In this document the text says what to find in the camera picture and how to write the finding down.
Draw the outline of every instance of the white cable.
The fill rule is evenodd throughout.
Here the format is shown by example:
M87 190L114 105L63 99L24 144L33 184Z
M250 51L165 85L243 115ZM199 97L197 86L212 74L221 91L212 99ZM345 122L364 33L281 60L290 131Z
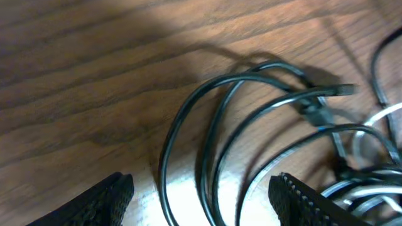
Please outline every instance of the white cable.
M371 116L365 123L365 126L372 126L374 123L376 123L378 120L382 119L384 116L399 110L402 108L402 102L389 106L386 109L378 112L377 114L374 114L373 116ZM360 149L360 144L361 144L361 139L364 136L365 132L362 131L357 131L354 134L353 137L353 142L352 142L352 152L354 155L354 159L356 160L357 164L359 165L359 167L363 168L364 167L364 161L361 155L361 149Z

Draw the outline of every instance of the wood grain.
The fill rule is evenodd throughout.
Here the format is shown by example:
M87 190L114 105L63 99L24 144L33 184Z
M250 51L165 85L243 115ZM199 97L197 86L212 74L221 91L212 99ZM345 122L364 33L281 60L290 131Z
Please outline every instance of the wood grain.
M1 225L25 225L115 171L134 176L124 225L166 225L155 186L159 154L194 89L220 74L282 58L318 83L336 75L358 84L358 94L329 102L361 120L375 109L367 86L371 53L402 25L396 1L2 0L0 6ZM400 43L380 62L392 102L401 101ZM273 75L296 83L284 73ZM193 166L224 91L214 90L195 106L175 144L168 194L180 225L207 225ZM245 85L222 122L218 149L248 113L280 95L272 87ZM245 175L313 131L290 107L247 129L220 183L228 225ZM331 151L322 139L272 174L287 171L318 187L331 178ZM268 181L246 201L244 225L278 223Z

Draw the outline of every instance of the wooden surface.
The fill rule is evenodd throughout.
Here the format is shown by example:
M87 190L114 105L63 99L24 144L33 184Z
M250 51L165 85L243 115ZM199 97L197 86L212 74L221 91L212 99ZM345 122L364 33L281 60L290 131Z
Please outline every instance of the wooden surface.
M166 225L155 176L165 134L187 95L222 73L280 57L321 82L330 72L360 85L358 94L329 102L361 120L375 109L369 57L402 24L401 13L399 1L374 0L0 0L0 224L25 225L122 171L136 188L124 225ZM401 44L381 60L393 102L401 96ZM193 166L223 93L196 105L171 157L168 196L180 225L207 225ZM281 94L245 85L222 123L218 148L251 110ZM299 119L282 107L236 142L220 184L228 225L245 173L314 131ZM321 139L271 173L287 171L317 187L329 178L330 153ZM278 223L268 178L246 202L243 225Z

